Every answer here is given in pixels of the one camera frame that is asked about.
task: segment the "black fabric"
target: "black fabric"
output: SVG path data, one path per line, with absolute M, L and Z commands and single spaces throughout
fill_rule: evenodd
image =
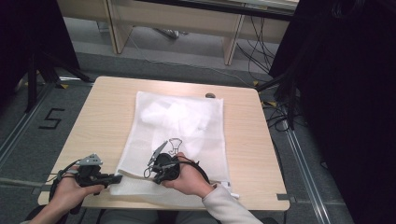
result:
M 55 0 L 0 1 L 0 50 L 0 104 L 27 73 L 35 52 L 43 50 L 79 68 Z
M 334 20 L 298 77 L 305 117 L 355 223 L 389 223 L 396 206 L 396 15 L 366 1 Z

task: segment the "sleeve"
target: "sleeve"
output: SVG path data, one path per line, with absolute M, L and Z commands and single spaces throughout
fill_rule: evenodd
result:
M 222 224 L 251 223 L 262 224 L 242 204 L 240 204 L 230 192 L 222 185 L 216 188 L 202 199 L 207 212 Z

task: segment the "black cable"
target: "black cable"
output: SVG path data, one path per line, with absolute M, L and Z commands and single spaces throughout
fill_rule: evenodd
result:
M 261 19 L 261 25 L 262 25 L 262 26 L 261 26 L 261 29 L 260 29 L 260 34 L 257 33 L 257 29 L 256 29 L 256 26 L 255 26 L 255 24 L 254 24 L 253 17 L 250 17 L 250 21 L 251 21 L 251 23 L 252 23 L 252 25 L 253 25 L 254 32 L 255 32 L 256 37 L 257 37 L 257 41 L 260 43 L 260 45 L 261 45 L 261 47 L 262 47 L 261 53 L 262 53 L 262 55 L 264 56 L 264 60 L 265 60 L 266 64 L 268 65 L 268 66 L 266 66 L 266 68 L 267 68 L 267 70 L 269 71 L 269 70 L 271 69 L 271 67 L 272 67 L 272 64 L 270 63 L 270 61 L 269 61 L 269 59 L 268 59 L 269 55 L 268 55 L 267 53 L 265 53 L 265 50 L 267 49 L 267 51 L 268 51 L 270 54 L 272 54 L 273 57 L 275 57 L 275 55 L 274 55 L 274 54 L 265 46 L 265 44 L 264 44 L 263 34 L 262 34 L 262 30 L 263 30 L 263 27 L 264 27 L 264 18 Z
M 237 46 L 237 47 L 241 50 L 241 52 L 249 59 L 249 62 L 248 62 L 248 65 L 247 65 L 247 71 L 248 71 L 248 73 L 250 74 L 250 76 L 251 76 L 253 79 L 256 79 L 256 80 L 259 80 L 259 81 L 263 81 L 263 82 L 267 82 L 268 80 L 263 80 L 263 79 L 260 79 L 260 78 L 256 78 L 256 77 L 253 76 L 253 74 L 251 74 L 251 72 L 250 72 L 250 62 L 254 62 L 262 71 L 264 71 L 264 72 L 266 72 L 266 73 L 268 74 L 268 71 L 266 70 L 266 68 L 265 68 L 258 60 L 256 60 L 256 59 L 253 58 L 253 57 L 250 57 L 250 55 L 248 55 L 248 53 L 245 52 L 245 51 L 241 48 L 241 46 L 239 46 L 239 44 L 236 44 L 236 46 Z
M 260 63 L 257 59 L 255 59 L 255 58 L 251 57 L 250 55 L 248 55 L 248 53 L 247 53 L 246 51 L 244 51 L 244 50 L 239 46 L 239 44 L 236 44 L 236 46 L 238 46 L 238 48 L 242 51 L 242 53 L 243 53 L 247 58 L 249 58 L 249 62 L 250 62 L 250 61 L 253 61 L 257 66 L 260 67 L 261 70 L 263 70 L 264 72 L 268 73 L 268 70 L 266 69 L 266 67 L 265 67 L 262 63 Z
M 64 168 L 63 170 L 59 171 L 59 173 L 56 174 L 55 177 L 51 178 L 50 180 L 47 180 L 46 183 L 54 180 L 55 178 L 62 177 L 64 175 L 64 173 L 66 173 L 66 171 L 69 170 L 72 166 L 74 166 L 78 161 L 80 161 L 80 160 L 76 160 L 76 161 L 73 161 L 72 163 L 70 163 L 68 166 L 66 166 L 66 168 Z

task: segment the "black stand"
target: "black stand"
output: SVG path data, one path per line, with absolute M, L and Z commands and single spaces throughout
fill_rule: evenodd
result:
M 59 76 L 56 74 L 54 68 L 55 64 L 58 64 L 58 66 L 61 66 L 64 70 L 68 71 L 75 77 L 80 78 L 82 81 L 93 82 L 89 77 L 81 73 L 76 68 L 73 68 L 69 64 L 63 62 L 61 59 L 46 52 L 37 52 L 29 58 L 28 104 L 25 112 L 29 112 L 35 106 L 37 101 L 37 70 L 47 83 L 59 83 Z
M 9 43 L 9 51 L 12 52 L 12 57 L 9 58 L 18 59 L 20 68 L 18 74 L 7 75 L 18 76 L 17 80 L 20 80 L 20 77 L 28 73 L 26 112 L 37 101 L 37 70 L 47 83 L 59 82 L 55 67 L 62 67 L 75 77 L 92 82 L 78 71 L 78 59 L 57 1 L 5 0 L 2 4 L 6 13 L 4 18 L 9 26 L 7 37 L 16 40 L 15 43 Z
M 275 98 L 278 101 L 288 102 L 287 122 L 289 124 L 289 128 L 292 130 L 294 130 L 293 119 L 297 90 L 295 80 L 297 76 L 305 71 L 311 57 L 318 49 L 320 43 L 326 36 L 327 31 L 330 30 L 329 26 L 331 26 L 330 21 L 333 3 L 330 1 L 327 4 L 328 5 L 325 7 L 324 13 L 318 17 L 318 22 L 312 28 L 286 72 L 256 88 L 256 91 L 263 91 L 279 84 L 275 93 Z

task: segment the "finger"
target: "finger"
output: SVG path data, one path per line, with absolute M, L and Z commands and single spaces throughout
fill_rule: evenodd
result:
M 176 156 L 178 156 L 178 157 L 186 157 L 186 156 L 184 155 L 183 152 L 178 152 L 178 153 L 176 154 Z
M 164 187 L 166 187 L 166 188 L 173 188 L 173 186 L 174 186 L 174 183 L 173 183 L 173 181 L 169 181 L 169 180 L 164 180 L 162 183 L 161 183 Z
M 85 193 L 86 195 L 93 194 L 93 193 L 99 193 L 105 188 L 103 185 L 93 185 L 93 186 L 88 186 L 85 187 Z

